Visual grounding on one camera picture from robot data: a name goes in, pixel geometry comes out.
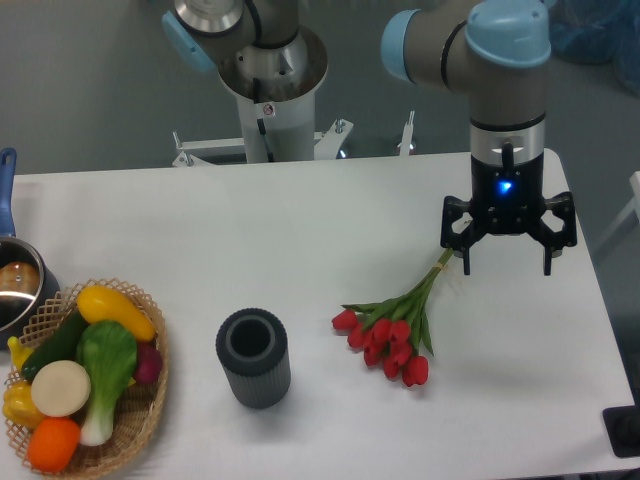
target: yellow squash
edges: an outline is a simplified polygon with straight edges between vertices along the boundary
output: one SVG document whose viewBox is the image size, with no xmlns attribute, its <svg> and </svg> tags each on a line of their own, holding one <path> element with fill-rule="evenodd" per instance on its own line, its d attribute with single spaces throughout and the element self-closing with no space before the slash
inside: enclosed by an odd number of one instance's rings
<svg viewBox="0 0 640 480">
<path fill-rule="evenodd" d="M 3 400 L 2 413 L 16 425 L 33 430 L 45 419 L 31 400 L 31 385 L 24 380 L 11 385 L 4 392 Z"/>
<path fill-rule="evenodd" d="M 156 336 L 151 320 L 117 290 L 91 285 L 78 294 L 77 303 L 80 314 L 90 324 L 113 320 L 129 330 L 140 342 L 150 342 Z"/>
<path fill-rule="evenodd" d="M 22 365 L 27 358 L 29 358 L 33 353 L 33 348 L 22 345 L 20 340 L 18 340 L 18 337 L 9 337 L 9 340 L 7 340 L 7 346 L 11 352 L 11 361 L 19 371 L 22 369 Z"/>
</svg>

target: saucepan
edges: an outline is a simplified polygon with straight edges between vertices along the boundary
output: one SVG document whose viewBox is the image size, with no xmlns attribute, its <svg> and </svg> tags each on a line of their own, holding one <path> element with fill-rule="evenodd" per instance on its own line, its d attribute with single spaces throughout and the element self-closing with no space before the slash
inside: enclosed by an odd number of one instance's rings
<svg viewBox="0 0 640 480">
<path fill-rule="evenodd" d="M 11 196 L 17 157 L 13 148 L 0 152 L 0 350 L 9 337 L 22 335 L 38 307 L 59 290 L 37 250 L 16 238 Z"/>
</svg>

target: white vegetable slice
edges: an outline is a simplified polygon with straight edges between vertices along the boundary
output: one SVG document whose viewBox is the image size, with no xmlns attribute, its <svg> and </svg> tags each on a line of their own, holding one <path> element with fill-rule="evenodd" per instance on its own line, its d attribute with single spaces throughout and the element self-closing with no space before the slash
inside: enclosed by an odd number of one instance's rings
<svg viewBox="0 0 640 480">
<path fill-rule="evenodd" d="M 42 368 L 31 384 L 31 399 L 49 417 L 67 417 L 89 399 L 91 381 L 76 362 L 60 360 Z"/>
</svg>

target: woven basket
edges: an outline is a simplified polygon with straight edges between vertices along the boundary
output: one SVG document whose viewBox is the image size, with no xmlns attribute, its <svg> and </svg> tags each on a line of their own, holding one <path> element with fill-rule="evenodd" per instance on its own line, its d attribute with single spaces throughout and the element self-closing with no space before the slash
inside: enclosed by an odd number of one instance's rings
<svg viewBox="0 0 640 480">
<path fill-rule="evenodd" d="M 160 378 L 153 385 L 133 385 L 118 400 L 114 419 L 113 435 L 109 441 L 97 447 L 79 445 L 67 468 L 57 474 L 44 474 L 31 467 L 26 459 L 27 446 L 31 433 L 20 425 L 5 419 L 9 444 L 22 460 L 22 465 L 34 473 L 53 476 L 60 479 L 89 480 L 111 473 L 133 459 L 149 442 L 158 425 L 162 407 L 164 406 L 169 376 L 169 346 L 167 331 L 162 312 L 149 295 L 138 288 L 116 279 L 89 280 L 84 284 L 58 292 L 55 298 L 47 300 L 31 317 L 24 327 L 20 341 L 23 345 L 37 347 L 45 338 L 53 333 L 58 324 L 76 307 L 78 293 L 89 285 L 105 285 L 124 293 L 134 304 L 151 319 L 156 327 L 156 348 L 163 359 Z M 20 380 L 18 371 L 9 373 L 7 388 Z"/>
</svg>

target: cucumber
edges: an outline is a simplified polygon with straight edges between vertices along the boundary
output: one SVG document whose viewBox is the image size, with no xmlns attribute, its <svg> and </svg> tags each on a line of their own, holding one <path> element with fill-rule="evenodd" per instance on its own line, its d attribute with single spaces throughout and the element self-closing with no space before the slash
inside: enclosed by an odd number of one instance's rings
<svg viewBox="0 0 640 480">
<path fill-rule="evenodd" d="M 60 322 L 51 336 L 29 355 L 22 365 L 20 376 L 27 382 L 31 382 L 42 367 L 58 360 L 73 360 L 80 337 L 88 326 L 80 312 L 74 310 Z"/>
</svg>

